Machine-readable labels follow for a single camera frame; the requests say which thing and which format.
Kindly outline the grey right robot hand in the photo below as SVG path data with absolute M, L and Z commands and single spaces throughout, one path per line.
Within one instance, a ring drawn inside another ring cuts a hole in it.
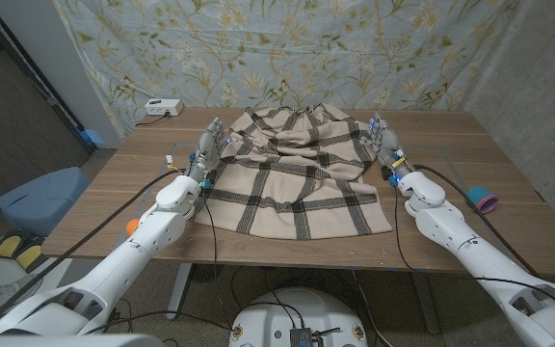
M 360 140 L 376 153 L 383 180 L 391 186 L 397 187 L 402 178 L 413 171 L 396 133 L 380 112 L 370 119 L 369 127 Z

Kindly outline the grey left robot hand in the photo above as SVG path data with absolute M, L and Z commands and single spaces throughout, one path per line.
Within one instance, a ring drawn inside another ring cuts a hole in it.
M 209 175 L 219 166 L 221 155 L 228 143 L 223 121 L 215 118 L 199 137 L 196 151 L 190 155 L 187 175 L 201 188 L 210 186 Z

